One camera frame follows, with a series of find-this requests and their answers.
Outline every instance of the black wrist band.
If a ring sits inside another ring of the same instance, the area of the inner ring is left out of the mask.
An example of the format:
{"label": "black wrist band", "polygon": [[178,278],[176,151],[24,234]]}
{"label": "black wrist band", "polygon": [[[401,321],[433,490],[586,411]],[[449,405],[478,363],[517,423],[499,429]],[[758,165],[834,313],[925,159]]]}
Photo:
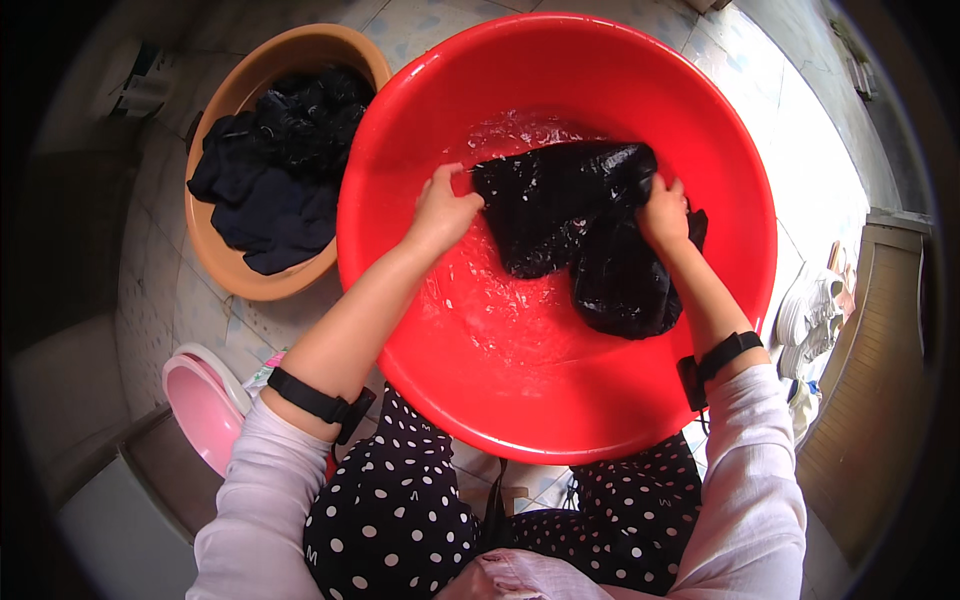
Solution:
{"label": "black wrist band", "polygon": [[332,397],[314,390],[280,367],[275,367],[267,385],[274,388],[288,402],[299,406],[314,417],[328,423],[341,423],[343,426],[337,436],[337,444],[346,444],[360,424],[360,419],[370,409],[376,394],[364,388],[356,402],[350,404],[343,398]]}
{"label": "black wrist band", "polygon": [[714,349],[704,354],[700,365],[692,356],[685,356],[677,363],[677,372],[681,383],[684,384],[686,401],[691,411],[700,411],[707,408],[707,393],[704,384],[710,381],[731,360],[749,350],[762,347],[760,336],[754,331],[732,333],[729,338],[716,345]]}

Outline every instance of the black cloth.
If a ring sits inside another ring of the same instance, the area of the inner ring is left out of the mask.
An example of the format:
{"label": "black cloth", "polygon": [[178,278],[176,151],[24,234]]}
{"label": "black cloth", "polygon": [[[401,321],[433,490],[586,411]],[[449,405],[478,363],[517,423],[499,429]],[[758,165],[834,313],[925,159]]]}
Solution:
{"label": "black cloth", "polygon": [[[477,556],[480,521],[459,499],[450,443],[387,385],[376,432],[329,474],[304,524],[303,555],[324,598],[431,598]],[[571,469],[579,508],[510,517],[507,545],[567,561],[598,584],[664,595],[701,503],[683,433]]]}
{"label": "black cloth", "polygon": [[213,124],[187,186],[216,204],[211,225],[251,269],[279,273],[333,239],[350,143],[372,98],[366,80],[336,67],[277,81],[256,111]]}
{"label": "black cloth", "polygon": [[[668,331],[683,310],[636,227],[656,172],[646,144],[590,141],[481,162],[472,179],[507,273],[535,278],[572,262],[573,304],[585,322],[636,340]],[[687,220],[702,252],[707,214]]]}

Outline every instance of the red plastic basin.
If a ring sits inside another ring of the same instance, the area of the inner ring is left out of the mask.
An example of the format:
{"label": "red plastic basin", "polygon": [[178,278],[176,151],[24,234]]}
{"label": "red plastic basin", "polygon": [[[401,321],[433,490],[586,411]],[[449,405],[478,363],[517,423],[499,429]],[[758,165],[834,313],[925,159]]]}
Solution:
{"label": "red plastic basin", "polygon": [[[756,329],[777,260],[770,186],[730,103],[647,35],[573,14],[511,16],[464,31],[377,94],[340,196],[340,275],[349,286],[399,242],[437,165],[467,167],[558,139],[642,140],[710,218],[704,256]],[[455,181],[465,191],[468,178]],[[443,257],[378,365],[453,436],[530,463],[625,456],[690,422],[676,372],[685,317],[628,342],[576,316],[566,272],[507,276],[482,217]]]}

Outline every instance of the hand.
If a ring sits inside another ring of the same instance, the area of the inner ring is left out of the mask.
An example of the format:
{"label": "hand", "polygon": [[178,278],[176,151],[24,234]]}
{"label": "hand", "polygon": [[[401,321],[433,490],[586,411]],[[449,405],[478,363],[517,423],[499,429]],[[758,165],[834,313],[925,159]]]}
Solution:
{"label": "hand", "polygon": [[684,197],[684,185],[673,180],[669,189],[660,173],[653,178],[650,201],[636,210],[636,224],[643,239],[660,254],[678,242],[685,242],[690,231],[686,223],[689,204]]}
{"label": "hand", "polygon": [[439,257],[459,242],[484,205],[476,192],[460,198],[453,195],[450,177],[463,170],[464,165],[459,162],[437,167],[417,198],[414,222],[404,241],[428,252],[431,258]]}

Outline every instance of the person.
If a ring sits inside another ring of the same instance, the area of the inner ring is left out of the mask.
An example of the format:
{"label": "person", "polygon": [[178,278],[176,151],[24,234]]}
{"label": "person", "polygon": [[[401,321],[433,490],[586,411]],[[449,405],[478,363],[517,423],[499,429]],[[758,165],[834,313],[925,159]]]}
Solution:
{"label": "person", "polygon": [[[283,357],[306,385],[347,401],[437,260],[483,200],[437,169],[412,226]],[[695,357],[751,325],[687,240],[683,186],[655,176],[637,212],[690,322]],[[233,447],[217,517],[198,534],[191,600],[220,598],[799,597],[806,512],[784,390],[763,348],[706,384],[703,484],[683,433],[631,457],[572,467],[578,511],[511,517],[514,544],[481,552],[450,437],[387,383],[374,436],[336,472],[340,425],[265,388]]]}

